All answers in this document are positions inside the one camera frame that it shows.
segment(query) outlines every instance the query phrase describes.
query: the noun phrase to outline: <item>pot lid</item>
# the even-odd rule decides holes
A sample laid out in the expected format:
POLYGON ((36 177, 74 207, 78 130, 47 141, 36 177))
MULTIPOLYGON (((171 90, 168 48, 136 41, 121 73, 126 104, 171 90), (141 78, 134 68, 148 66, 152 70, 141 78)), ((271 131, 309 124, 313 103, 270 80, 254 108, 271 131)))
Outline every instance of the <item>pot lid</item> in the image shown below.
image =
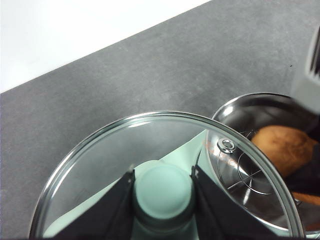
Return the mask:
MULTIPOLYGON (((266 156, 248 139, 209 118, 170 111, 143 113, 118 120, 79 143, 49 178, 34 213, 30 236, 54 236, 97 203, 125 172, 133 168, 137 179, 135 184, 138 184, 139 179, 152 181, 152 176, 161 179, 161 174, 165 171, 172 178, 169 192, 174 194, 175 186, 181 190, 182 195, 176 199, 185 208, 178 211, 179 214, 190 213, 189 204, 185 199, 191 201, 191 195, 186 192, 193 187, 190 185, 191 182, 188 182, 189 186, 183 186, 181 182, 192 174, 192 167, 195 165, 199 166, 213 183, 234 201, 234 204, 237 204, 237 199, 225 191, 221 176, 213 168, 212 161, 215 160, 210 154, 217 153, 221 153, 226 162, 230 155, 241 153, 243 163, 251 161, 259 169, 260 177, 263 178, 262 185, 256 181, 258 185, 250 187, 250 183, 246 182, 252 174, 251 171, 256 169, 239 169, 239 174, 243 184, 248 187, 248 194, 254 194, 259 189, 272 196, 272 205, 277 217, 281 219, 281 225, 265 221, 259 216, 257 221, 280 236, 304 236, 294 199, 281 176, 266 156)), ((234 162, 231 157, 229 159, 232 166, 234 162)), ((159 181, 156 181, 159 188, 170 183, 167 179, 161 183, 159 181)), ((172 214, 170 206, 167 205, 168 212, 159 212, 159 205, 154 205, 146 193, 148 188, 151 189, 150 185, 142 182, 143 184, 139 183, 140 187, 135 188, 135 191, 145 196, 136 198, 143 203, 140 204, 143 205, 142 208, 154 214, 156 218, 172 214)))

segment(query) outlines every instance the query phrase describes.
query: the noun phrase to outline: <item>glass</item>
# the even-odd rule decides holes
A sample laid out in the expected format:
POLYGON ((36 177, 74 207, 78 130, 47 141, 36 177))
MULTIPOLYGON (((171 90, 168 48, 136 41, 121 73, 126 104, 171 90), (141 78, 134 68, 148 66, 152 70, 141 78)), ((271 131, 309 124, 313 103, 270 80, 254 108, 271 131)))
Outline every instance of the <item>glass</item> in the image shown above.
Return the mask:
POLYGON ((279 228, 268 222, 264 223, 278 235, 303 237, 294 199, 269 160, 231 128, 209 118, 183 112, 151 112, 127 117, 99 129, 78 144, 49 178, 34 213, 30 236, 42 237, 57 218, 103 190, 129 168, 149 160, 164 159, 180 146, 187 148, 176 156, 176 161, 183 162, 182 167, 191 171, 201 152, 204 158, 199 166, 223 189, 208 155, 211 148, 220 150, 216 145, 208 144, 208 135, 227 139, 223 142, 228 143, 226 147, 229 149, 231 141, 265 175, 277 214, 282 216, 283 229, 280 230, 284 232, 279 232, 279 228))

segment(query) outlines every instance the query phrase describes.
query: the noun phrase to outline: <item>gray plastic object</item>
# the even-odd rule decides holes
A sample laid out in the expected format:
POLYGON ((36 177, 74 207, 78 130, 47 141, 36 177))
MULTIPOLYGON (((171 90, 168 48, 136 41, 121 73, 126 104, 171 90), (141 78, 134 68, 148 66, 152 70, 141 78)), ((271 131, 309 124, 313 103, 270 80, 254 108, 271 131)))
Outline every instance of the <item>gray plastic object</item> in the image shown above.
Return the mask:
POLYGON ((304 108, 320 115, 320 26, 297 67, 291 96, 304 108))

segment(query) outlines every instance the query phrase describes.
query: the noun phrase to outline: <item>bread loaf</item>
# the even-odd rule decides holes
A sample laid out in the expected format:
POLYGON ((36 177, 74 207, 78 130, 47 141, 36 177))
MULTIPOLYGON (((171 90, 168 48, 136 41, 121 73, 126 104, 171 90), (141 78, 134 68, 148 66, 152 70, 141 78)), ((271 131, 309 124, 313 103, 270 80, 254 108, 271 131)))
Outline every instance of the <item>bread loaf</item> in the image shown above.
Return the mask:
MULTIPOLYGON (((318 143, 301 130, 278 125, 261 128, 251 141, 273 162, 284 178, 311 161, 313 147, 318 143)), ((320 205, 319 196, 299 192, 292 194, 302 202, 320 205)))

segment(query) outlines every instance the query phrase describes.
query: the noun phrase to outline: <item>white background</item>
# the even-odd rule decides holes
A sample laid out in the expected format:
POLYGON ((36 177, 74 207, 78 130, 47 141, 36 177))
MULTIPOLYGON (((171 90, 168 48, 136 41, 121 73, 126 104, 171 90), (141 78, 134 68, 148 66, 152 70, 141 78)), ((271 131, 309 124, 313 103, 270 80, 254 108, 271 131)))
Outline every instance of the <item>white background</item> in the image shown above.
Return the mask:
POLYGON ((1 92, 208 0, 1 0, 1 92))

